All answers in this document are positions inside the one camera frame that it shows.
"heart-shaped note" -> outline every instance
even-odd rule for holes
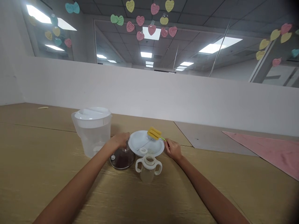
[[[167,17],[161,17],[161,19],[160,19],[160,23],[161,23],[162,25],[166,25],[166,24],[168,23],[168,18],[167,18]]]
[[[292,33],[286,33],[286,34],[283,34],[280,38],[280,42],[281,43],[284,43],[286,41],[288,41],[292,36]]]
[[[279,66],[280,63],[281,63],[281,58],[273,59],[272,66],[277,67],[277,66]]]
[[[36,19],[33,16],[28,16],[28,20],[31,25],[36,26]]]
[[[152,13],[152,15],[156,15],[160,10],[160,6],[156,5],[155,3],[153,3],[150,7],[150,12]]]
[[[171,28],[169,28],[169,30],[168,30],[169,35],[172,36],[172,37],[174,37],[174,36],[177,34],[177,31],[178,31],[178,29],[177,29],[176,26],[171,27]]]
[[[155,25],[149,25],[148,31],[149,31],[150,35],[153,35],[156,32],[156,26]]]
[[[78,14],[80,12],[80,7],[77,2],[75,2],[74,4],[66,3],[65,9],[68,13],[74,12],[74,13]]]
[[[292,50],[292,55],[293,55],[294,58],[297,57],[298,54],[299,54],[299,49],[293,49]]]
[[[259,44],[259,49],[264,49],[268,46],[268,44],[270,43],[270,41],[268,41],[267,39],[262,39],[261,43]]]
[[[132,24],[130,21],[127,22],[127,31],[132,32],[135,29],[135,25]]]
[[[135,7],[135,2],[133,0],[127,1],[126,2],[126,7],[127,7],[127,10],[129,12],[133,12],[134,11],[134,7]]]
[[[52,14],[50,16],[50,20],[51,20],[52,26],[58,26],[58,18],[54,14]]]
[[[52,36],[52,33],[50,31],[46,31],[45,32],[45,36],[48,40],[52,40],[53,39],[53,36]]]
[[[112,14],[112,15],[110,16],[110,21],[111,21],[112,23],[117,23],[117,22],[118,22],[118,16],[115,16],[114,14]]]
[[[173,7],[174,7],[174,0],[171,0],[171,1],[167,0],[165,2],[165,8],[166,8],[167,12],[170,12],[173,9]]]
[[[163,27],[163,28],[161,29],[161,35],[162,35],[162,37],[167,37],[167,35],[168,35],[168,30],[165,30],[165,28]]]
[[[257,60],[260,60],[260,59],[262,59],[262,57],[265,55],[265,51],[258,51],[257,53],[256,53],[256,59]]]
[[[284,35],[288,31],[290,31],[291,28],[292,28],[292,24],[287,24],[287,23],[283,24],[281,29],[280,29],[281,35]]]
[[[55,34],[55,36],[60,36],[60,29],[59,29],[59,27],[57,27],[57,26],[53,27],[52,31]]]
[[[60,46],[62,44],[62,41],[60,38],[55,38],[54,43],[56,44],[56,46]]]
[[[144,24],[144,16],[137,16],[136,22],[138,26],[142,26]]]
[[[119,16],[118,21],[117,21],[117,25],[122,26],[124,24],[124,17],[123,16]]]
[[[270,41],[277,39],[279,37],[279,35],[280,35],[280,30],[278,30],[278,29],[273,30],[271,33],[271,36],[270,36]]]
[[[144,39],[144,34],[141,33],[140,31],[137,32],[137,40],[143,40]]]
[[[68,47],[68,48],[70,48],[71,46],[72,46],[72,41],[71,41],[71,39],[65,39],[64,40],[64,43],[65,43],[65,45]]]

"plastic pitcher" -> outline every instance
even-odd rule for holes
[[[139,169],[138,163],[142,163],[141,169]],[[159,170],[156,171],[156,166],[160,165]],[[140,178],[145,183],[151,183],[155,175],[159,175],[162,171],[162,163],[152,155],[146,154],[143,158],[140,158],[136,161],[135,169],[137,173],[140,173]]]
[[[72,113],[84,153],[92,158],[110,139],[111,112],[103,107],[90,107]]]

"pink heart note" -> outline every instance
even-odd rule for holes
[[[160,6],[156,5],[155,3],[153,3],[150,7],[150,11],[152,13],[152,15],[156,15],[160,10]]]
[[[277,66],[279,66],[280,63],[281,63],[281,58],[273,59],[272,66],[277,67]]]
[[[156,26],[155,25],[149,25],[149,34],[153,35],[156,32]]]
[[[137,40],[143,40],[144,39],[144,34],[141,33],[140,31],[137,32]]]
[[[169,30],[168,30],[169,35],[172,36],[172,37],[174,37],[174,36],[177,34],[177,31],[178,31],[178,29],[177,29],[176,26],[171,27],[171,28],[169,28]]]
[[[281,35],[286,34],[288,31],[290,31],[291,28],[292,28],[292,24],[287,24],[287,23],[283,24],[280,29]]]
[[[161,29],[161,35],[162,35],[162,37],[167,37],[167,35],[168,35],[168,30],[165,30],[165,28],[163,27],[163,28]]]
[[[144,23],[144,16],[137,16],[136,22],[137,22],[138,26],[142,26]]]
[[[68,48],[70,48],[71,46],[72,46],[72,41],[71,41],[71,39],[65,39],[64,40],[64,43],[65,43],[65,45],[68,47]]]
[[[130,21],[127,22],[127,31],[132,32],[135,29],[135,25],[132,24]]]

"hand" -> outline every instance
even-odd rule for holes
[[[180,160],[183,157],[180,144],[168,138],[166,141],[167,142],[164,141],[166,154],[175,161]]]
[[[128,140],[129,137],[130,137],[130,132],[119,133],[114,135],[112,138],[110,138],[107,144],[116,146],[117,148],[115,150],[117,150],[118,148],[126,148],[127,147],[126,141]]]

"pink cloth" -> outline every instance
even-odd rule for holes
[[[223,133],[299,181],[299,142]]]

